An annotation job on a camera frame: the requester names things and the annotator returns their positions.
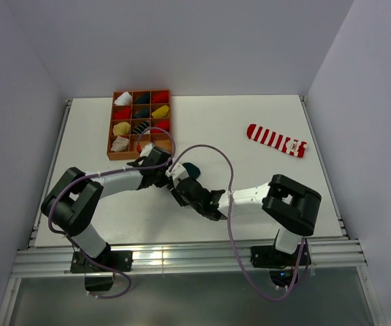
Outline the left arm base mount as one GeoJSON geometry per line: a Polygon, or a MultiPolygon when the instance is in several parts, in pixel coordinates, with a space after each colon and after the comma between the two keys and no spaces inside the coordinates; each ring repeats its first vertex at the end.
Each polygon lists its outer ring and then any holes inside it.
{"type": "Polygon", "coordinates": [[[108,292],[117,276],[124,277],[130,288],[132,281],[127,272],[132,269],[132,256],[132,251],[109,251],[93,259],[82,251],[76,251],[69,271],[71,274],[84,274],[84,287],[90,293],[108,292]]]}

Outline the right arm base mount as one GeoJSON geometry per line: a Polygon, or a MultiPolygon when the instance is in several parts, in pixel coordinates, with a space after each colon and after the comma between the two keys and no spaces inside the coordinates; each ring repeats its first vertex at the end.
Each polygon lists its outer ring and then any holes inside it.
{"type": "Polygon", "coordinates": [[[293,255],[277,251],[274,245],[252,246],[250,262],[254,268],[273,270],[269,273],[273,284],[286,288],[291,285],[298,252],[299,246],[293,255]]]}

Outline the dark green reindeer sock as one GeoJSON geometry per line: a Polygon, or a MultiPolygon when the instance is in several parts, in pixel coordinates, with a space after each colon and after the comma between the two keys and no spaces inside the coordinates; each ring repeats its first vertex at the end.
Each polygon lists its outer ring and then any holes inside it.
{"type": "Polygon", "coordinates": [[[196,180],[201,175],[200,169],[195,164],[185,162],[183,163],[183,167],[187,171],[189,177],[191,177],[192,179],[196,180]]]}

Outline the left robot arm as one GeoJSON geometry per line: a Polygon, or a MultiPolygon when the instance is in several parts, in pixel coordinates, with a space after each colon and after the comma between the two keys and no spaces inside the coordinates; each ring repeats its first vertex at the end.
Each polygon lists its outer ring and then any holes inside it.
{"type": "Polygon", "coordinates": [[[171,153],[150,143],[137,160],[121,170],[87,175],[76,167],[69,168],[45,197],[41,212],[51,226],[57,225],[69,241],[87,255],[89,267],[103,271],[113,265],[113,258],[109,243],[91,223],[100,199],[152,185],[163,186],[171,157],[171,153]]]}

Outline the beige red sock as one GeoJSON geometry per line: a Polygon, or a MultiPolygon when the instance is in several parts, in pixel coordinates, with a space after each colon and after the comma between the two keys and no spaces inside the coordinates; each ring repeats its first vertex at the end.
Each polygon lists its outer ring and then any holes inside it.
{"type": "Polygon", "coordinates": [[[126,151],[129,147],[129,144],[130,140],[128,138],[117,136],[111,144],[110,151],[115,153],[126,151]]]}

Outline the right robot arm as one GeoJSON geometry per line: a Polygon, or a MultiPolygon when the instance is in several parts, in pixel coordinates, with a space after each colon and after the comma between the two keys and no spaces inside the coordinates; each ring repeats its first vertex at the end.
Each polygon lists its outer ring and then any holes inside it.
{"type": "Polygon", "coordinates": [[[296,254],[302,238],[314,234],[322,196],[285,175],[241,190],[209,190],[191,177],[174,177],[170,191],[181,206],[190,206],[211,220],[232,217],[271,217],[280,225],[272,257],[281,265],[296,254]]]}

